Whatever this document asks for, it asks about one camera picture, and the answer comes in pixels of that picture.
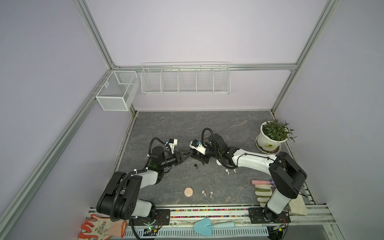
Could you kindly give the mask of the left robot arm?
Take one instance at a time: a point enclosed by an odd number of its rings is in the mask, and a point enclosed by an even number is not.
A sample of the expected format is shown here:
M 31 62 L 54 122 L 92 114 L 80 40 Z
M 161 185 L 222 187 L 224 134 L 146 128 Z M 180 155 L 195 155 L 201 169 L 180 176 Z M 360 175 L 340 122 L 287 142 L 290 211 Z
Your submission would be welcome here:
M 163 142 L 155 137 L 151 140 L 148 159 L 141 170 L 129 173 L 115 172 L 97 203 L 97 213 L 110 217 L 110 220 L 143 219 L 153 222 L 156 218 L 156 204 L 139 199 L 140 190 L 158 184 L 165 169 L 180 165 L 196 155 L 195 149 L 176 150 L 176 139 Z

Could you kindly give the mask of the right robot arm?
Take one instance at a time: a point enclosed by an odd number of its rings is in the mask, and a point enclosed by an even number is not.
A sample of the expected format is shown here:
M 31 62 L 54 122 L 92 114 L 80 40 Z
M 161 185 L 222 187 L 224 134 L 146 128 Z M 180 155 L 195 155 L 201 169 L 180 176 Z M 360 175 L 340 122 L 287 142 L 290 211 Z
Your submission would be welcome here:
M 269 222 L 278 219 L 291 200 L 299 196 L 307 179 L 307 173 L 288 153 L 262 155 L 229 147 L 220 135 L 209 128 L 203 129 L 201 138 L 191 141 L 190 147 L 197 151 L 196 159 L 203 164 L 215 159 L 228 170 L 244 167 L 270 175 L 276 190 L 263 209 Z

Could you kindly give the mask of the pink earbud charging case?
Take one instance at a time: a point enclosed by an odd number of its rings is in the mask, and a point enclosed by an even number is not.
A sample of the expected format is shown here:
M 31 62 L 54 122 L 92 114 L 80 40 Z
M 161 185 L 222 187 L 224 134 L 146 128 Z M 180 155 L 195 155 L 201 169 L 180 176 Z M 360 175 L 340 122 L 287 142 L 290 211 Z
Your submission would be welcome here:
M 194 194 L 194 191 L 193 191 L 192 188 L 190 188 L 190 187 L 185 188 L 185 190 L 184 190 L 184 195 L 185 195 L 187 198 L 192 197 L 193 194 Z

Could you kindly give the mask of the purple pink garden trowel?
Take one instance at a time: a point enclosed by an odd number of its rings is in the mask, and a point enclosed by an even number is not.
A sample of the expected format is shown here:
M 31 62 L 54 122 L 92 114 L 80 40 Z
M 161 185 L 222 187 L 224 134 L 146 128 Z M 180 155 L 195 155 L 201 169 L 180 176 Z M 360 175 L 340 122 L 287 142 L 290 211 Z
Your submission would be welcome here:
M 252 185 L 271 185 L 275 186 L 274 181 L 262 181 L 262 180 L 251 180 Z

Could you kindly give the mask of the teal garden trowel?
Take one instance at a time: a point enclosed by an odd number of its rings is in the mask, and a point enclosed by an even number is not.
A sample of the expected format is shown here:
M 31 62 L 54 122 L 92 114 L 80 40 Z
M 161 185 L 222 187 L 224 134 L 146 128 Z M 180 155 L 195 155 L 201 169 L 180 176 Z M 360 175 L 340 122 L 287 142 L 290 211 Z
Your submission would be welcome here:
M 194 231 L 205 237 L 211 237 L 215 229 L 233 229 L 236 227 L 234 222 L 224 222 L 219 224 L 212 224 L 211 219 L 204 218 L 194 224 Z

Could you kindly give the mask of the potted green plant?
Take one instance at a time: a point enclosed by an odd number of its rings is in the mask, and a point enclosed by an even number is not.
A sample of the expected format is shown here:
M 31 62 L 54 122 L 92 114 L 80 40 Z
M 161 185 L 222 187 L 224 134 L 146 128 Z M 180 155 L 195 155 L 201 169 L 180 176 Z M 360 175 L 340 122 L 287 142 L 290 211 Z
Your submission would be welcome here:
M 256 137 L 257 148 L 266 154 L 275 154 L 280 151 L 280 147 L 288 140 L 295 141 L 293 129 L 289 124 L 279 120 L 267 121 L 260 126 L 260 133 Z

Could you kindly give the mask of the green circuit board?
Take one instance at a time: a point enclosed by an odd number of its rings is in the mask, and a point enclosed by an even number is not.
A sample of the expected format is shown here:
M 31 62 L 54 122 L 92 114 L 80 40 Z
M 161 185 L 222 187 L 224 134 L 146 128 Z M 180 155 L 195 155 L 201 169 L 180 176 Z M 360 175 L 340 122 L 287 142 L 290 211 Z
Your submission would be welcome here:
M 158 228 L 151 227 L 143 230 L 143 237 L 156 237 L 159 232 Z

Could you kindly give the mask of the white mesh box basket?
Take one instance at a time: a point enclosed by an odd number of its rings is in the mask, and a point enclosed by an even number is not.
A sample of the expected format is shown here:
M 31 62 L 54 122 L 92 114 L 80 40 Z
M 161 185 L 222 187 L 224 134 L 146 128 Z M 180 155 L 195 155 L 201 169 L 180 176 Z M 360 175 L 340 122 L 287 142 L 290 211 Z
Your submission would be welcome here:
M 139 86 L 135 71 L 112 71 L 96 99 L 104 111 L 129 111 Z

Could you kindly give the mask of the red white work glove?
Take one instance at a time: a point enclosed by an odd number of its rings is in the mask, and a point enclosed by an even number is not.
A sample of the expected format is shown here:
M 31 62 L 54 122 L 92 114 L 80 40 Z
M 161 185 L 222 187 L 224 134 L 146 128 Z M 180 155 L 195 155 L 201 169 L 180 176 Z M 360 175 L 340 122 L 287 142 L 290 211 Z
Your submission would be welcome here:
M 127 222 L 118 220 L 112 222 L 110 218 L 103 218 L 92 214 L 90 220 L 86 220 L 79 233 L 79 239 L 89 240 L 109 240 L 112 237 L 122 238 L 127 229 Z

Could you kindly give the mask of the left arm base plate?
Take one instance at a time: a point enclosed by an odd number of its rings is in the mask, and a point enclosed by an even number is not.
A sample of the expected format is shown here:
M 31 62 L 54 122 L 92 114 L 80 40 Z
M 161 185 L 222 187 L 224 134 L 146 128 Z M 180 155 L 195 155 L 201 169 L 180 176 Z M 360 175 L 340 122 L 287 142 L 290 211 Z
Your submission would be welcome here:
M 171 220 L 170 209 L 156 209 L 148 217 L 133 219 L 134 226 L 168 226 Z

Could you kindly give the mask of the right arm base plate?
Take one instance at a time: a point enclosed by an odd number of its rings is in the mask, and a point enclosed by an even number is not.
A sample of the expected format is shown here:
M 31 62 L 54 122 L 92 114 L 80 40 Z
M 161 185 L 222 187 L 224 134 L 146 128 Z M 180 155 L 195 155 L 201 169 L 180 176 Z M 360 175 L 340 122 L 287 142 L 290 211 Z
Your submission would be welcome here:
M 291 219 L 289 213 L 276 214 L 268 208 L 248 208 L 249 218 L 252 224 L 289 224 Z

